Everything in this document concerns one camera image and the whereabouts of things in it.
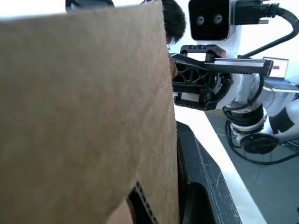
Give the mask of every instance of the white table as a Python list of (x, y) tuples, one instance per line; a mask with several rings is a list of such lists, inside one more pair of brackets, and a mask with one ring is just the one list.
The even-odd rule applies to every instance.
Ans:
[(176, 120), (188, 125), (219, 165), (243, 224), (266, 224), (216, 132), (203, 111), (175, 106)]

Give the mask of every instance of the cardboard box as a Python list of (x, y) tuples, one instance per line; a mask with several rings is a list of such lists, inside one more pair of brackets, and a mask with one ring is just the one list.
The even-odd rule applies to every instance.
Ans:
[(0, 222), (101, 224), (137, 181), (178, 223), (161, 3), (0, 24)]

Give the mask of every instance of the black plastic bracket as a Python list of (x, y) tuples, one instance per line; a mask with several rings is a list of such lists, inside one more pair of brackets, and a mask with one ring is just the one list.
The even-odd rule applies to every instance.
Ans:
[(187, 125), (177, 127), (180, 223), (241, 224), (219, 166)]
[(215, 58), (226, 57), (226, 51), (215, 44), (182, 46), (180, 54), (187, 56), (188, 53), (206, 53), (205, 62), (214, 62)]

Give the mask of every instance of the laptop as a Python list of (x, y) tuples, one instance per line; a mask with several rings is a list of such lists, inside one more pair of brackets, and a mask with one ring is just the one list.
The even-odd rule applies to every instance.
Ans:
[(268, 77), (265, 77), (265, 87), (274, 91), (299, 93), (299, 85), (285, 80), (289, 60), (282, 58), (263, 57), (265, 60), (272, 60), (273, 68)]

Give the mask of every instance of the person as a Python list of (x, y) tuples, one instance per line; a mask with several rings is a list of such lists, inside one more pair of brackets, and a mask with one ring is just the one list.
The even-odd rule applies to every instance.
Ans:
[(186, 30), (186, 17), (175, 0), (162, 0), (167, 44), (177, 43)]

